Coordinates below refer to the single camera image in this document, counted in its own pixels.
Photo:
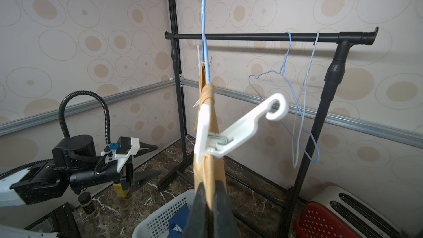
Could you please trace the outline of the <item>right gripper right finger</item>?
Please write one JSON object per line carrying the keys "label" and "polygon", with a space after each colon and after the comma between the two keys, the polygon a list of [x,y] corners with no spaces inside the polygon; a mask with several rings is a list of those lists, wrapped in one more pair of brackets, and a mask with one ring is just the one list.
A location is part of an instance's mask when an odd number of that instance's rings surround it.
{"label": "right gripper right finger", "polygon": [[213,199],[213,235],[215,238],[240,238],[229,196],[222,181],[215,181]]}

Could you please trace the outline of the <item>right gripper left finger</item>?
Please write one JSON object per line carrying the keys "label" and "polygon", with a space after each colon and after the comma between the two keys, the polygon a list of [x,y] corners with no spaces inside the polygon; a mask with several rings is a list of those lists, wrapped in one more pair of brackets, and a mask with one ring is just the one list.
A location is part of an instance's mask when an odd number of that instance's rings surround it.
{"label": "right gripper left finger", "polygon": [[198,185],[195,199],[182,233],[183,238],[212,238],[211,214],[207,204],[206,190],[203,183]]}

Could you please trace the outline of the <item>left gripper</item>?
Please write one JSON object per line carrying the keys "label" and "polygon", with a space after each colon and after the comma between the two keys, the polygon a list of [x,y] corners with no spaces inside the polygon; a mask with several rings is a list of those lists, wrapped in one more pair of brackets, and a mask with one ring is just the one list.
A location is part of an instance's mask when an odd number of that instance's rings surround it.
{"label": "left gripper", "polygon": [[[134,157],[148,154],[150,152],[156,151],[157,149],[157,145],[140,142],[139,150],[137,154],[134,155]],[[124,191],[128,191],[130,189],[131,192],[135,192],[147,184],[150,180],[158,177],[160,174],[160,171],[133,172],[133,158],[129,157],[120,172],[120,184]]]}

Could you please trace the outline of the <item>dark blue t-shirt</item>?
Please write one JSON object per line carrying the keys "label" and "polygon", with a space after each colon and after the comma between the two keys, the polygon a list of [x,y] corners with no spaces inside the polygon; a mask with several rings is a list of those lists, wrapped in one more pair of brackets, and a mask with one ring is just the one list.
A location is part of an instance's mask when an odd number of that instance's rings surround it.
{"label": "dark blue t-shirt", "polygon": [[188,221],[190,211],[178,211],[170,220],[169,220],[169,234],[167,238],[181,238],[186,223]]}

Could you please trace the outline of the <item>tan yellow t-shirt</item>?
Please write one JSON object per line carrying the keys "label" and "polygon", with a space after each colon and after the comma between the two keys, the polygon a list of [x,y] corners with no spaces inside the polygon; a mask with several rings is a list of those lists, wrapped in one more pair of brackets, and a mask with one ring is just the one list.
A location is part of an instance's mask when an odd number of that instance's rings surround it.
{"label": "tan yellow t-shirt", "polygon": [[213,201],[216,192],[216,182],[220,181],[226,189],[226,176],[223,159],[216,158],[206,152],[208,136],[219,134],[217,116],[215,113],[214,86],[206,82],[206,64],[201,63],[199,82],[199,104],[197,122],[195,125],[196,144],[194,156],[195,189],[203,184],[206,192],[206,203],[213,212]]}

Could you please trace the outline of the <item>white clothespin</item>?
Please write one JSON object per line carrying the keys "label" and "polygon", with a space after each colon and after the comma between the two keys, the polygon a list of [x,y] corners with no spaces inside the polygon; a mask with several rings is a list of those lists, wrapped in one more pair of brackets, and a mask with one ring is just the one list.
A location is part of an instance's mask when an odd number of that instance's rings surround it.
{"label": "white clothespin", "polygon": [[276,93],[233,123],[223,132],[208,136],[208,154],[220,159],[243,145],[258,131],[259,119],[263,116],[271,121],[283,119],[289,112],[289,105],[282,94]]}

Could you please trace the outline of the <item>white wire hanger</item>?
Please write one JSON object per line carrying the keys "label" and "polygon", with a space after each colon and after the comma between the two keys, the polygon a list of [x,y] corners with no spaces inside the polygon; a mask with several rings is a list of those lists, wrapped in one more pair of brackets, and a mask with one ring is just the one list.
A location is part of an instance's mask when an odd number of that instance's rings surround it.
{"label": "white wire hanger", "polygon": [[307,69],[306,69],[305,79],[303,81],[303,86],[302,86],[302,91],[300,92],[300,95],[301,94],[303,95],[303,107],[302,107],[302,110],[298,109],[295,112],[295,119],[297,117],[297,114],[299,113],[300,116],[301,116],[301,121],[300,121],[298,134],[297,134],[297,137],[295,139],[296,147],[294,148],[294,142],[292,142],[292,144],[291,144],[292,154],[293,154],[293,168],[294,169],[297,168],[298,162],[299,162],[299,154],[300,154],[300,147],[301,147],[300,140],[301,140],[302,132],[304,130],[303,127],[304,127],[304,122],[305,122],[305,111],[306,111],[306,102],[307,102],[307,82],[308,82],[311,66],[312,66],[312,63],[313,63],[314,55],[315,55],[315,52],[316,52],[316,47],[317,47],[317,44],[318,44],[319,35],[320,35],[320,31],[317,32],[316,39],[315,39],[315,42],[313,44],[314,48],[312,50],[312,54],[311,54],[311,57],[310,57],[310,60],[309,60],[309,63],[308,63]]}

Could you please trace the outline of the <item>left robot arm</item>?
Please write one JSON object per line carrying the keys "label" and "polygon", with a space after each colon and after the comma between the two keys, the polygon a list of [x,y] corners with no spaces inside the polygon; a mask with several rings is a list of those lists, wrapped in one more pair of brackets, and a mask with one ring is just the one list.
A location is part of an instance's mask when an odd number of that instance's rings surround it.
{"label": "left robot arm", "polygon": [[[105,117],[105,147],[96,154],[90,135],[71,136],[65,120],[68,102],[87,95],[102,106]],[[111,118],[105,100],[98,94],[80,90],[67,95],[59,105],[58,120],[63,139],[52,150],[52,158],[31,162],[1,174],[1,207],[34,205],[62,197],[70,188],[75,194],[89,187],[113,182],[124,191],[135,192],[160,171],[136,172],[133,160],[156,151],[157,146],[142,143],[138,138],[120,137],[111,142]]]}

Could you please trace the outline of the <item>yellow bottle black cap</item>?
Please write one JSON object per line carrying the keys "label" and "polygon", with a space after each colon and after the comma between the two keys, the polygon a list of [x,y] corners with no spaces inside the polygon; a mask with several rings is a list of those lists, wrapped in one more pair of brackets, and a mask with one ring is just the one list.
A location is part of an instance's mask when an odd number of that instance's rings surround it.
{"label": "yellow bottle black cap", "polygon": [[126,198],[129,194],[129,190],[124,190],[121,184],[113,184],[113,189],[118,198]]}

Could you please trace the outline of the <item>white plastic basket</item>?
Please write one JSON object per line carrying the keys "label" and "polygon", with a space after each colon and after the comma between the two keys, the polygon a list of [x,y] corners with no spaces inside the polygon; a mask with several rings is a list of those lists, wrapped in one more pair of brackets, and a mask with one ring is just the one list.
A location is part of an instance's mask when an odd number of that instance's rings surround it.
{"label": "white plastic basket", "polygon": [[167,238],[169,235],[169,220],[184,206],[192,208],[195,190],[190,189],[176,196],[171,201],[157,209],[141,223],[132,233],[133,238]]}

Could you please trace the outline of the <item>dark bottle black cap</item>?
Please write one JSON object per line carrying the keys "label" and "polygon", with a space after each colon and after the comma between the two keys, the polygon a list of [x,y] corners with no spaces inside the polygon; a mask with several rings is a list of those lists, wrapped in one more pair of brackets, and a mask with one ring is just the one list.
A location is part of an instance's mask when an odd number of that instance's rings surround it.
{"label": "dark bottle black cap", "polygon": [[93,204],[93,199],[89,192],[81,193],[78,196],[78,202],[80,206],[83,208],[84,212],[88,215],[93,214],[95,212],[95,206]]}

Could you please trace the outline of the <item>red toaster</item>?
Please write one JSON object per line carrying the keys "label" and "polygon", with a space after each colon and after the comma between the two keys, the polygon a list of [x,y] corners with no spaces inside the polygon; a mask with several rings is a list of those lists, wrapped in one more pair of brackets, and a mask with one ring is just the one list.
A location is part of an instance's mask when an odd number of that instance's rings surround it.
{"label": "red toaster", "polygon": [[294,222],[299,238],[405,238],[406,235],[360,198],[328,186]]}

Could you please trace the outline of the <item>clear grey clothespin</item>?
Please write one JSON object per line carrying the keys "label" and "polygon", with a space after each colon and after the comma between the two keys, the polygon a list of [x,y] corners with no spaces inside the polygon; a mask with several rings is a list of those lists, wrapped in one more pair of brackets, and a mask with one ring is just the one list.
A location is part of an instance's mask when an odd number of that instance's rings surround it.
{"label": "clear grey clothespin", "polygon": [[[198,68],[200,69],[201,64],[202,64],[202,62],[203,62],[203,55],[202,55],[202,52],[201,52],[201,50],[200,50],[199,45],[196,45],[196,49],[197,49],[197,62],[198,62]],[[208,66],[210,66],[210,64],[211,64],[211,62],[212,62],[212,57],[211,57],[211,56],[209,57],[208,61],[209,61]]]}

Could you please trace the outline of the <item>black clothes rack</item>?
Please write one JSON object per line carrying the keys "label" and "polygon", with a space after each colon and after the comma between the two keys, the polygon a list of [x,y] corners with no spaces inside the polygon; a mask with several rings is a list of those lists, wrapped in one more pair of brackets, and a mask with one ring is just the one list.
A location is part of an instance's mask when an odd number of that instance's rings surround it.
{"label": "black clothes rack", "polygon": [[[278,41],[269,34],[252,40],[238,37],[224,47],[229,56],[214,56],[212,80],[222,89],[218,98],[231,105],[217,111],[220,130],[245,113],[241,104],[247,97],[283,93],[302,109],[300,92],[314,39],[301,37],[293,29],[289,34],[293,42]],[[300,116],[295,119],[292,114],[284,122],[262,120],[264,131],[224,160],[236,207],[234,217],[243,238],[287,237],[299,216],[300,203],[328,186],[338,186],[373,204],[377,178],[368,165],[377,150],[357,121],[358,111],[347,102],[336,101],[335,96],[353,77],[372,86],[373,76],[360,68],[348,68],[347,52],[354,44],[350,33],[331,34],[325,29],[319,43],[329,49],[316,54],[309,73],[297,168],[293,168],[291,144],[296,147]]]}

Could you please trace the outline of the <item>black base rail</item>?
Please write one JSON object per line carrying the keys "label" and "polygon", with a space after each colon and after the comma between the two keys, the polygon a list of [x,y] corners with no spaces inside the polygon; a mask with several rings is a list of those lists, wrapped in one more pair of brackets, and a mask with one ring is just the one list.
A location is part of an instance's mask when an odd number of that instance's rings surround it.
{"label": "black base rail", "polygon": [[81,238],[73,216],[73,208],[74,206],[66,202],[24,229],[36,232],[57,232],[58,238]]}

